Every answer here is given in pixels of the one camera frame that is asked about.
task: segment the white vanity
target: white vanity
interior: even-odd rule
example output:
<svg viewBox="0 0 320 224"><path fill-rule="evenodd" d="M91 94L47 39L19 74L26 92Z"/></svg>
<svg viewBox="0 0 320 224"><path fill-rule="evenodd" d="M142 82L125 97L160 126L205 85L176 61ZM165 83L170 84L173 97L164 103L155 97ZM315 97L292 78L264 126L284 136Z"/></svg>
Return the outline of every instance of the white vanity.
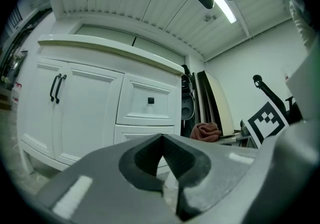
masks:
<svg viewBox="0 0 320 224"><path fill-rule="evenodd" d="M181 66L90 36L42 36L38 43L32 82L22 88L17 113L28 172L29 155L64 170L102 147L154 133L180 134ZM158 173L168 170L160 161Z"/></svg>

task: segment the ceiling light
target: ceiling light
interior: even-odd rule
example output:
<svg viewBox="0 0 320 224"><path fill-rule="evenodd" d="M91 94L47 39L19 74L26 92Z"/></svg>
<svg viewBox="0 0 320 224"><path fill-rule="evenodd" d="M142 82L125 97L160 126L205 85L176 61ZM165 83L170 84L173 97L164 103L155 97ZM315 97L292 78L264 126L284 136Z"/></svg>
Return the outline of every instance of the ceiling light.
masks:
<svg viewBox="0 0 320 224"><path fill-rule="evenodd" d="M230 7L226 3L225 0L214 0L215 3L219 6L219 8L222 10L222 12L225 14L226 18L228 18L229 22L233 24L236 22L236 17L232 13Z"/></svg>

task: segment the brown cloth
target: brown cloth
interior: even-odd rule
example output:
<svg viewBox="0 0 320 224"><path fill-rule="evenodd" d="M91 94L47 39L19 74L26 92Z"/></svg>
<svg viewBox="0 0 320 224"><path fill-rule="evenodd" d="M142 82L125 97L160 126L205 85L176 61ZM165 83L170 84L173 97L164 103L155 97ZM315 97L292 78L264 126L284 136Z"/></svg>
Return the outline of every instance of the brown cloth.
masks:
<svg viewBox="0 0 320 224"><path fill-rule="evenodd" d="M218 130L218 126L212 123L199 123L193 127L190 138L205 141L216 142L221 136L221 131Z"/></svg>

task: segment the black cabinet handle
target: black cabinet handle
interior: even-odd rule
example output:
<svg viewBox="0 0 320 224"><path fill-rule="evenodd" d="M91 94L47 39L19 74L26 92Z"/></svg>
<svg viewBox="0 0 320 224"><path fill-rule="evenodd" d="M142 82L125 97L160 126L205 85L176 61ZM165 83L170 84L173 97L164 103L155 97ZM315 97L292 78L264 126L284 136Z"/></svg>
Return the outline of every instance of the black cabinet handle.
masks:
<svg viewBox="0 0 320 224"><path fill-rule="evenodd" d="M67 78L67 76L66 75L64 75L62 78L60 78L60 80L59 80L59 83L58 83L58 86L57 86L57 88L56 88L56 92L55 92L55 102L58 104L59 102L60 102L60 99L58 98L58 93L59 93L59 89L60 89L60 86L61 86L61 82L63 81L63 80L65 80Z"/></svg>
<svg viewBox="0 0 320 224"><path fill-rule="evenodd" d="M51 86L51 90L50 90L50 97L51 97L51 102L54 101L54 97L52 96L52 92L54 91L54 88L55 88L55 83L57 81L57 78L61 78L61 74L57 75L54 80L53 80L53 83L52 83L52 86Z"/></svg>
<svg viewBox="0 0 320 224"><path fill-rule="evenodd" d="M154 104L155 99L154 98L148 98L148 104Z"/></svg>

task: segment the ceiling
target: ceiling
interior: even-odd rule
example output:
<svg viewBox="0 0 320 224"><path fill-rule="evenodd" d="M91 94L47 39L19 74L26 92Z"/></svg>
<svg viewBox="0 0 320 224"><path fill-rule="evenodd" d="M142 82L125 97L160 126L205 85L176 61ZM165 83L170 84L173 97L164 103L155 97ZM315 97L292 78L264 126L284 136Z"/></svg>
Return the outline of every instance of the ceiling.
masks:
<svg viewBox="0 0 320 224"><path fill-rule="evenodd" d="M112 14L152 26L175 38L177 45L188 45L205 61L290 18L288 0L236 0L228 4L237 18L233 24L217 5L207 10L197 0L51 1L60 18L70 13ZM206 22L206 16L213 18Z"/></svg>

